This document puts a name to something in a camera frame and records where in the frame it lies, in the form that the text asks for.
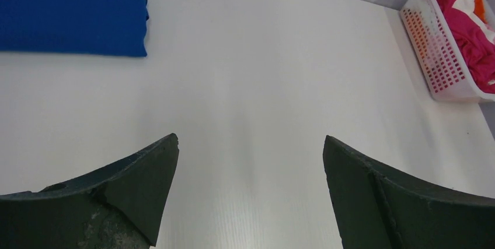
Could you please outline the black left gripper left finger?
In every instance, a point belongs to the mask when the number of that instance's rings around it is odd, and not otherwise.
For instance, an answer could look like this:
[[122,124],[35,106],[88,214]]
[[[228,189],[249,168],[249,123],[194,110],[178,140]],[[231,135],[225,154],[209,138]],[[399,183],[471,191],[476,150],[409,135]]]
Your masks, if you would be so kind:
[[155,246],[178,159],[178,137],[170,134],[41,191],[2,195],[1,247]]

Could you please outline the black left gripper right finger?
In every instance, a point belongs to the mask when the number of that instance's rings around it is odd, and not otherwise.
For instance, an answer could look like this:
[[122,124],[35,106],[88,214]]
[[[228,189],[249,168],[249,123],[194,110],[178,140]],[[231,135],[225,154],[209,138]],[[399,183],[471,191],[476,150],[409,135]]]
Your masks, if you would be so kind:
[[323,165],[344,248],[493,248],[494,199],[411,176],[327,136]]

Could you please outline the pink t-shirt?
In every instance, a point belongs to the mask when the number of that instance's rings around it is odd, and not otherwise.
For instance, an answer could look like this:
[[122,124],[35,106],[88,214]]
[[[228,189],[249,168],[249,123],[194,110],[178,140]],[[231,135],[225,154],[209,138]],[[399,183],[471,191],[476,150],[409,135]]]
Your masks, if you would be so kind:
[[452,6],[456,0],[437,0],[445,21],[478,88],[494,93],[494,44],[463,12]]

